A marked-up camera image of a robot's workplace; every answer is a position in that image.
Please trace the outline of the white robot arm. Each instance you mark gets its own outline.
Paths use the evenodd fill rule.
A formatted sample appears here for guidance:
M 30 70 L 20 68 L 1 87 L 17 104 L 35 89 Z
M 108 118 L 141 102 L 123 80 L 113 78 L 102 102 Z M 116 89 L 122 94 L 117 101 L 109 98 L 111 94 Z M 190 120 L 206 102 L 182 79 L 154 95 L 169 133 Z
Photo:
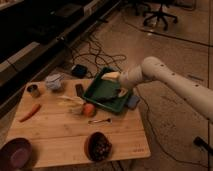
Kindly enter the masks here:
M 146 57 L 135 68 L 109 72 L 104 74 L 102 79 L 118 82 L 124 93 L 139 84 L 160 81 L 213 123 L 213 90 L 175 73 L 159 58 Z

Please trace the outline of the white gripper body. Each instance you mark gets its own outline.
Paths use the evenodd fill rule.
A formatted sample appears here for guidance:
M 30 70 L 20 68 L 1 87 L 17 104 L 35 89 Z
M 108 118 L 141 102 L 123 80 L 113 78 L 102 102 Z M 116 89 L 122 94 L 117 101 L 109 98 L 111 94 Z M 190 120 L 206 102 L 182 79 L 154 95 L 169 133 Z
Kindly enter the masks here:
M 118 78 L 120 85 L 126 89 L 132 89 L 138 84 L 144 82 L 144 76 L 142 73 L 142 68 L 136 66 L 135 68 L 130 68 L 126 71 L 122 71 Z

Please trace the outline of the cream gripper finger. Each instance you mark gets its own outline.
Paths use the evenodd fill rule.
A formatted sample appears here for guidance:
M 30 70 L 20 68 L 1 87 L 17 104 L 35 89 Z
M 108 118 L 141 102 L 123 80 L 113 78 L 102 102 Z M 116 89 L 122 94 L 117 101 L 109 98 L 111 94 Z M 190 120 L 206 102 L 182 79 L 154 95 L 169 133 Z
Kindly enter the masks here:
M 121 98 L 121 97 L 125 96 L 125 95 L 127 94 L 127 92 L 128 92 L 127 89 L 125 89 L 125 88 L 120 88 L 120 89 L 118 90 L 118 97 Z
M 119 72 L 109 72 L 109 73 L 105 73 L 101 79 L 104 80 L 117 80 L 120 76 Z

